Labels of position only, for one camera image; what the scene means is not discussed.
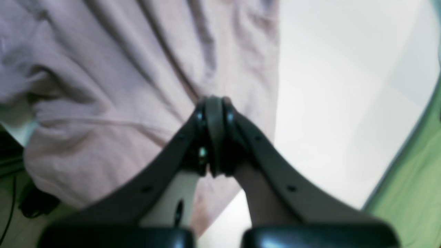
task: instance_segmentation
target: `green mat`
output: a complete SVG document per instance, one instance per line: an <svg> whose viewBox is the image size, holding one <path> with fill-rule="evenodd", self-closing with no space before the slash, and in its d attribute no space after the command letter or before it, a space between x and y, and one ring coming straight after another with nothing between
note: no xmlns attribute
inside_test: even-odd
<svg viewBox="0 0 441 248"><path fill-rule="evenodd" d="M391 223L403 247L441 245L441 83L365 210Z"/></svg>

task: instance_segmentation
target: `wrinkled fabric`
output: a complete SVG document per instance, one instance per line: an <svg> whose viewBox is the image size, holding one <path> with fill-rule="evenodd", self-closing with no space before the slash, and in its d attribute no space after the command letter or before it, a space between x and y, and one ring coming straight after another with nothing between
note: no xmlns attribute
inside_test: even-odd
<svg viewBox="0 0 441 248"><path fill-rule="evenodd" d="M278 22L276 0L0 0L0 105L26 98L39 124L27 172L88 206L152 161L212 94L272 139ZM199 182L198 234L238 190L231 178Z"/></svg>

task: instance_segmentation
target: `black cable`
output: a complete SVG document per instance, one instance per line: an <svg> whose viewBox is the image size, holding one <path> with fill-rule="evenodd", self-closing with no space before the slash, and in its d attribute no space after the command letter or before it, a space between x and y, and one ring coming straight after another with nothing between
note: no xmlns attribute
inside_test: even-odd
<svg viewBox="0 0 441 248"><path fill-rule="evenodd" d="M4 237L6 236L7 230L9 228L9 224L11 223L11 220L12 220L12 215L14 213L14 207L15 207L15 195L16 195L16 192L17 192L17 177L14 176L14 179L12 180L12 205L11 205L11 212L9 213L9 219L7 220L6 227L4 228L3 235L1 236L1 239L0 239L0 246L3 243Z"/></svg>

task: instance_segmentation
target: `black plastic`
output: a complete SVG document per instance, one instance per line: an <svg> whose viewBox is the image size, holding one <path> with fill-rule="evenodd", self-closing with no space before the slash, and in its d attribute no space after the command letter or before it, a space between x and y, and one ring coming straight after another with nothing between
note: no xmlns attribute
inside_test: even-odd
<svg viewBox="0 0 441 248"><path fill-rule="evenodd" d="M242 248L397 248L384 225L299 225L250 229Z"/></svg>
<svg viewBox="0 0 441 248"><path fill-rule="evenodd" d="M208 152L206 158L198 154L202 147ZM387 223L352 209L310 183L228 98L217 97L202 99L187 123L133 180L50 226L40 247L191 248L188 230L145 229L138 222L180 170L203 176L206 164L214 176L234 176L247 195L254 229L245 233L244 247L273 247L268 240L280 244L277 247L399 247ZM177 208L175 216L170 216L175 225L180 213Z"/></svg>
<svg viewBox="0 0 441 248"><path fill-rule="evenodd" d="M40 240L39 248L193 248L189 230L139 228L124 225L54 225Z"/></svg>

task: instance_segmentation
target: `screw hole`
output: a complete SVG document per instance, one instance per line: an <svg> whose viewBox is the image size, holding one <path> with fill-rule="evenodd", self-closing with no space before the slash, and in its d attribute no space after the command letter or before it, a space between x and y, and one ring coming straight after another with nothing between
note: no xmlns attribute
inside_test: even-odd
<svg viewBox="0 0 441 248"><path fill-rule="evenodd" d="M151 191L152 189L153 189L153 187L151 185L147 185L147 186L141 188L141 192L147 193L147 192Z"/></svg>
<svg viewBox="0 0 441 248"><path fill-rule="evenodd" d="M174 221L175 227L179 226L179 224L181 223L183 211L184 211L184 200L181 199L178 203L178 206L176 207L175 221Z"/></svg>
<svg viewBox="0 0 441 248"><path fill-rule="evenodd" d="M296 192L296 191L297 191L297 188L294 187L293 185L288 185L286 188L287 188L289 191L291 191L291 192Z"/></svg>

